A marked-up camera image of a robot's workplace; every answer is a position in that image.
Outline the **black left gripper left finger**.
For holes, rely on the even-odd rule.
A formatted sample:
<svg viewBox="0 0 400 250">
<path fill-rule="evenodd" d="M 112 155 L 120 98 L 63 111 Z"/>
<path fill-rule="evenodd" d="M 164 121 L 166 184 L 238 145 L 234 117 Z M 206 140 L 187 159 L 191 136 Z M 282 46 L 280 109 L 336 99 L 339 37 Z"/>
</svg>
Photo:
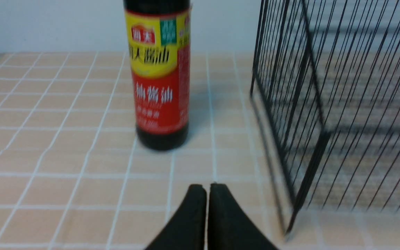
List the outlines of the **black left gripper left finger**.
<svg viewBox="0 0 400 250">
<path fill-rule="evenodd" d="M 207 192 L 191 184 L 182 203 L 146 250 L 203 250 Z"/>
</svg>

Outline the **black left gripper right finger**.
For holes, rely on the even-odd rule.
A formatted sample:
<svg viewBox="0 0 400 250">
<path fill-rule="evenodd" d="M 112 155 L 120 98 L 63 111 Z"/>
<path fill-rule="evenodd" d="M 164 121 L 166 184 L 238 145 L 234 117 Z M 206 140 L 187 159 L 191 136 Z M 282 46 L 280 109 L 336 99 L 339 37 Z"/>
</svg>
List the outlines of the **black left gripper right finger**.
<svg viewBox="0 0 400 250">
<path fill-rule="evenodd" d="M 209 250 L 276 250 L 246 215 L 225 184 L 212 183 L 209 192 Z"/>
</svg>

